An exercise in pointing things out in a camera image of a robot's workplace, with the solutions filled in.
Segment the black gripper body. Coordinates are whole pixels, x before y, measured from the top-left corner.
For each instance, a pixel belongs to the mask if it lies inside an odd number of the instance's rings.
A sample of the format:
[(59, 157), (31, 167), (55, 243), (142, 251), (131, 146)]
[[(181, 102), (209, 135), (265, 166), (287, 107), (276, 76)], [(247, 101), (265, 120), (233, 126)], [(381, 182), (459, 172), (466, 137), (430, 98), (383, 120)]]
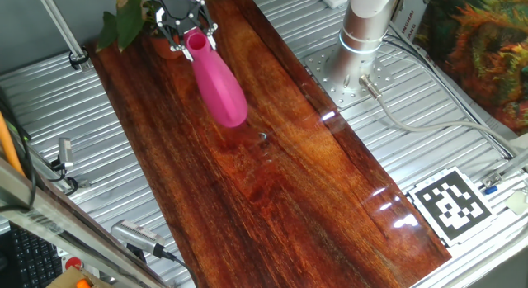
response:
[(183, 21), (196, 15), (196, 0), (157, 0), (160, 9), (156, 12), (156, 21), (167, 19)]

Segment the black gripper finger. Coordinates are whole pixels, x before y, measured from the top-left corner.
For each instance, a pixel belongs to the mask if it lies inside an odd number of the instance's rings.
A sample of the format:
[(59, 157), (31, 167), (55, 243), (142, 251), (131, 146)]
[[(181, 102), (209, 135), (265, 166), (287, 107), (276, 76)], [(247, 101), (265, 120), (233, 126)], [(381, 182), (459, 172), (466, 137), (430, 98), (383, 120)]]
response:
[(188, 16), (191, 21), (205, 34), (210, 42), (212, 50), (217, 50), (217, 44), (214, 38), (214, 33), (218, 29), (218, 24), (213, 21), (210, 16), (205, 0), (190, 0), (191, 10)]
[(168, 43), (169, 43), (169, 49), (172, 51), (172, 52), (177, 52), (177, 51), (181, 51), (184, 56), (191, 62), (194, 61), (190, 51), (188, 50), (188, 48), (186, 47), (185, 44), (181, 45), (181, 44), (177, 44), (174, 39), (173, 39), (173, 34), (171, 33), (171, 30), (170, 30), (170, 24), (171, 22), (168, 21), (168, 20), (165, 20), (164, 17), (167, 15), (167, 12), (165, 12), (165, 9), (163, 7), (160, 7), (156, 13), (155, 13), (155, 19), (156, 19), (156, 23), (158, 25), (158, 29), (162, 32), (162, 34), (167, 38), (168, 40)]

